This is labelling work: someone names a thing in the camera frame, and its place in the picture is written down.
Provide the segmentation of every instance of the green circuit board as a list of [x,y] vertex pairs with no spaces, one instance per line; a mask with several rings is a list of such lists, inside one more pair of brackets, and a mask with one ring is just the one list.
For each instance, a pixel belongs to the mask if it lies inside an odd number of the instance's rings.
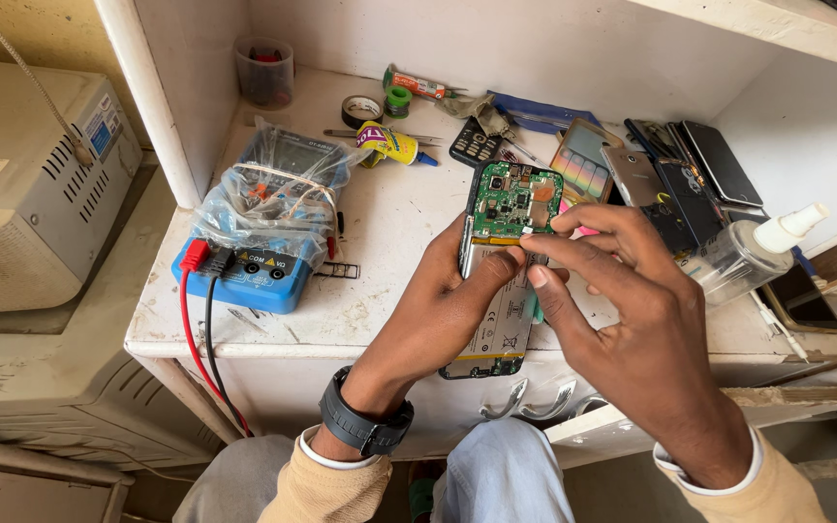
[[509,162],[483,170],[473,207],[473,235],[518,238],[525,232],[553,232],[564,195],[564,178],[554,171]]

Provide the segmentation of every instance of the plastic cup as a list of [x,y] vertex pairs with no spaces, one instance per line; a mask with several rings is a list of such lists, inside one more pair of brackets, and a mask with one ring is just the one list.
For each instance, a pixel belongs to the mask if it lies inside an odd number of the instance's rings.
[[[279,60],[252,60],[251,49],[258,56],[276,56]],[[245,100],[268,111],[282,109],[293,101],[292,46],[263,36],[241,36],[234,42],[234,59]]]

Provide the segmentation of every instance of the sleeve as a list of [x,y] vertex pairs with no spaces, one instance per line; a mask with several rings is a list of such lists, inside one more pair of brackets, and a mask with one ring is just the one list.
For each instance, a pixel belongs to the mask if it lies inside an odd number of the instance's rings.
[[683,470],[658,447],[655,462],[710,523],[829,523],[809,480],[760,431],[751,429],[751,434],[755,438],[751,468],[741,483],[731,489],[710,491],[693,486]]
[[309,448],[316,430],[312,427],[296,438],[293,455],[280,470],[276,497],[258,523],[354,523],[377,511],[392,475],[389,457],[355,463],[328,460]]

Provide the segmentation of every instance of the beige sweater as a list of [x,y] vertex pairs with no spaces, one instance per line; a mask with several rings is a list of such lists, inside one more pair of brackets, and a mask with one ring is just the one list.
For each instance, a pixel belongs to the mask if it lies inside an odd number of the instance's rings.
[[[680,486],[675,472],[661,469],[710,523],[828,523],[809,481],[758,432],[763,462],[745,489],[704,496]],[[347,523],[373,517],[392,475],[389,458],[355,470],[335,470],[312,460],[299,447],[277,483],[276,498],[258,523]]]

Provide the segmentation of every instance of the white table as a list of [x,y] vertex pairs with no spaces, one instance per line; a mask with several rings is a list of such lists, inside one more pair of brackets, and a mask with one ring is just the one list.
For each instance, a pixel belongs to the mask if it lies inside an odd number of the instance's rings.
[[[321,137],[325,128],[346,128],[341,122],[341,101],[352,94],[382,100],[378,81],[299,68],[295,101],[274,118],[288,118],[294,132]],[[253,109],[242,105],[234,116],[214,184],[253,133],[253,127],[244,125],[246,111]],[[378,333],[425,246],[465,206],[472,169],[448,157],[450,142],[462,125],[430,101],[413,100],[410,115],[395,122],[395,127],[405,133],[444,138],[442,147],[425,149],[440,165],[405,166],[386,159],[374,169],[354,169],[339,209],[345,220],[343,261],[360,265],[358,279],[311,278],[290,315],[215,304],[213,337],[218,367],[230,397],[256,434],[295,435],[318,422],[316,404],[328,378],[352,363]],[[619,125],[604,125],[618,134],[623,132]],[[554,136],[525,130],[518,134],[518,142],[545,162],[557,148]],[[178,209],[173,216],[125,347],[230,442],[239,435],[230,417],[222,414],[223,406],[216,401],[217,409],[211,407],[210,395],[198,378],[182,332],[179,282],[170,272],[171,261],[189,235],[190,215],[191,210]],[[616,308],[604,297],[587,294],[585,282],[577,275],[568,287],[590,325],[598,328],[618,321]],[[202,331],[198,320],[203,304],[204,298],[189,297],[193,333]],[[796,336],[815,361],[837,360],[837,336]],[[772,337],[748,298],[711,315],[709,350],[721,385],[758,385],[807,368],[796,363],[798,359],[784,339]],[[552,402],[558,386],[578,378],[564,362],[549,327],[533,327],[526,362],[514,376],[448,382],[434,375],[419,382],[409,395],[416,419],[395,457],[447,454],[482,420],[478,413],[481,404],[501,407],[509,388],[522,377],[530,379],[524,403],[542,407]],[[573,400],[591,392],[580,379]]]

